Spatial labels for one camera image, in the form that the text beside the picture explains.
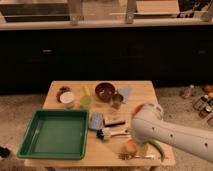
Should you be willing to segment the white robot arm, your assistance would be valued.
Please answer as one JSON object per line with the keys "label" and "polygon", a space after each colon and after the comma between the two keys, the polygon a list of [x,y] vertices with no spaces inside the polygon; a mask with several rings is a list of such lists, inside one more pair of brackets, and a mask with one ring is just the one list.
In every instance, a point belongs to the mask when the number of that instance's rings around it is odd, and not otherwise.
{"label": "white robot arm", "polygon": [[142,145],[151,139],[213,162],[213,131],[169,123],[163,120],[159,104],[145,103],[131,119],[130,134]]}

